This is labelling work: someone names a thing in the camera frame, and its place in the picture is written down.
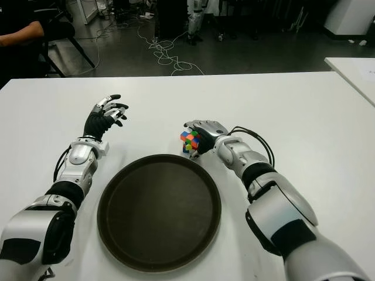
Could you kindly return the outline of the robot right hand black silver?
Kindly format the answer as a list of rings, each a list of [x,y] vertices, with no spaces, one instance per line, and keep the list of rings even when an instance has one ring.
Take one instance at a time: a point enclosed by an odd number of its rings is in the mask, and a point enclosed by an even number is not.
[[[186,122],[184,127],[196,131],[200,135],[197,150],[191,154],[191,159],[198,158],[213,149],[218,137],[229,134],[228,130],[217,121],[193,120]]]

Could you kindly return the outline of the robot left hand black silver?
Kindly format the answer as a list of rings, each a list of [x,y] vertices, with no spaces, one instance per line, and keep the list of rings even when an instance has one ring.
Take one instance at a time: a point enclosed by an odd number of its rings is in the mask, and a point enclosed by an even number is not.
[[[108,95],[93,106],[84,125],[83,137],[101,141],[105,132],[114,124],[122,127],[121,120],[127,120],[125,111],[129,106],[113,102],[121,98],[121,95]]]

